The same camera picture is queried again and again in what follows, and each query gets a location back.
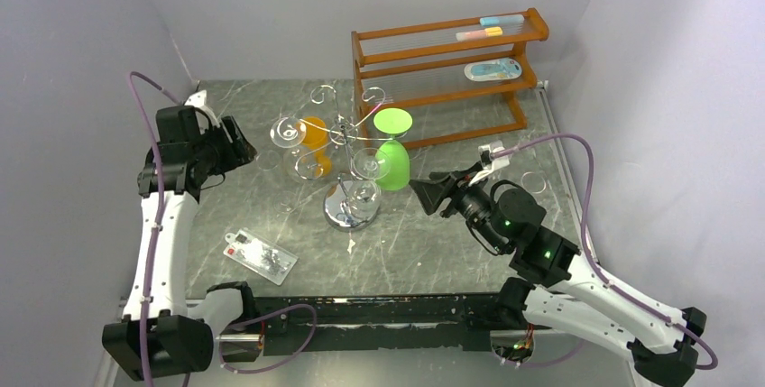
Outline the green plastic wine glass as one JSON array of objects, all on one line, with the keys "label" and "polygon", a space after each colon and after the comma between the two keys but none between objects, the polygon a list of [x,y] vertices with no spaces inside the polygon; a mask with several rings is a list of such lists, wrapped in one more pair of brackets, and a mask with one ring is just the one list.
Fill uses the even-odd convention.
[{"label": "green plastic wine glass", "polygon": [[388,159],[389,171],[377,179],[377,184],[386,191],[404,189],[410,181],[410,157],[399,138],[411,129],[413,118],[406,110],[391,107],[379,111],[373,123],[379,132],[389,136],[378,149]]}]

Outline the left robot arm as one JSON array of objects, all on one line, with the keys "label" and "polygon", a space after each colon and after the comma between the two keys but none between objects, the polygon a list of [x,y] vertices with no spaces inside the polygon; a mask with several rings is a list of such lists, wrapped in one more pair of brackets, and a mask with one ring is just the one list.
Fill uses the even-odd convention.
[{"label": "left robot arm", "polygon": [[137,176],[142,235],[134,284],[121,319],[102,330],[102,345],[134,381],[207,370],[218,335],[251,330],[258,319],[252,289],[230,281],[190,306],[185,271],[202,189],[213,176],[251,163],[257,151],[235,119],[205,105],[160,109]]}]

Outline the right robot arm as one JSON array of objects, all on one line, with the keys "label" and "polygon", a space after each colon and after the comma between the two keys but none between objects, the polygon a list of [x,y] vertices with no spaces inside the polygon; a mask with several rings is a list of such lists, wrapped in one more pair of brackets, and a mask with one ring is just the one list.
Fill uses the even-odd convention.
[{"label": "right robot arm", "polygon": [[492,318],[509,328],[552,327],[612,350],[658,386],[684,386],[695,373],[694,346],[704,332],[700,309],[676,309],[590,263],[585,250],[546,228],[544,207],[521,185],[473,183],[479,168],[433,172],[411,180],[424,212],[465,220],[494,256],[508,255],[515,276],[498,292]]}]

